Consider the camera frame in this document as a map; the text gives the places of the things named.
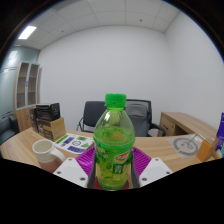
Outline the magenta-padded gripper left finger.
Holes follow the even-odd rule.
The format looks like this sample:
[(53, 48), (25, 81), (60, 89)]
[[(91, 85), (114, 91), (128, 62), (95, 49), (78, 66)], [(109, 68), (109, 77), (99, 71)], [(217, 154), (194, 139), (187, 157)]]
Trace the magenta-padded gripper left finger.
[(92, 147), (76, 158), (68, 157), (54, 175), (78, 186), (92, 189), (95, 182), (95, 148)]

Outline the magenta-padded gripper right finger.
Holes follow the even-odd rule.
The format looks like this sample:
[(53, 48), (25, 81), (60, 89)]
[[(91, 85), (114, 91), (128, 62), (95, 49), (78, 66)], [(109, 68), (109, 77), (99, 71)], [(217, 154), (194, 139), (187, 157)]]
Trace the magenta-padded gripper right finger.
[(140, 149), (133, 148), (131, 178), (134, 188), (144, 187), (170, 174), (172, 171), (160, 158), (151, 158)]

